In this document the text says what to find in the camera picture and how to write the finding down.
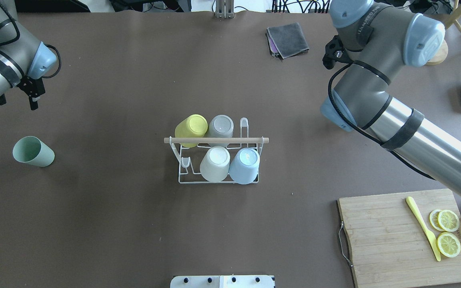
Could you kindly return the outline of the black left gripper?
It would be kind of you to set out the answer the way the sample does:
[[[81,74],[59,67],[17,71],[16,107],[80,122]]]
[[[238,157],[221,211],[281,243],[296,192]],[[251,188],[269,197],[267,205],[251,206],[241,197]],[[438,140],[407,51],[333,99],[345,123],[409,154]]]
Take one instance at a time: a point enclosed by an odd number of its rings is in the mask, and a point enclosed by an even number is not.
[[[33,79],[29,76],[24,77],[18,84],[18,88],[22,90],[30,98],[29,105],[31,111],[38,109],[38,100],[40,97],[46,93],[42,77],[38,79]],[[6,97],[4,94],[0,96],[0,106],[3,106],[7,103]]]

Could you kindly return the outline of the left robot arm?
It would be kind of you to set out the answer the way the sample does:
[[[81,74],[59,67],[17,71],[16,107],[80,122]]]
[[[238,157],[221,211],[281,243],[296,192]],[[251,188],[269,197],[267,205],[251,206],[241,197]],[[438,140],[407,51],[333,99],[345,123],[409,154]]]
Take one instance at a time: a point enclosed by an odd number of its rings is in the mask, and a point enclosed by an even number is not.
[[[50,78],[54,67],[62,67],[57,48],[18,22],[12,0],[0,0],[0,106],[7,102],[5,93],[18,87],[26,93],[30,109],[36,110],[45,93],[43,79]]]

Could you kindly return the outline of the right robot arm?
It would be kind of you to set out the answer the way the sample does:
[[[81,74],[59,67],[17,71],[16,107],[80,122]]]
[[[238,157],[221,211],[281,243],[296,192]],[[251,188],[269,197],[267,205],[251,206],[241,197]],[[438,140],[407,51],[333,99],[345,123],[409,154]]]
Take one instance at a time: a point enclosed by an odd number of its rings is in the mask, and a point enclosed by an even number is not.
[[[373,0],[333,0],[329,14],[335,49],[347,66],[336,84],[328,84],[321,113],[461,197],[461,141],[403,103],[410,92],[422,96],[423,90],[399,75],[435,55],[443,23]]]

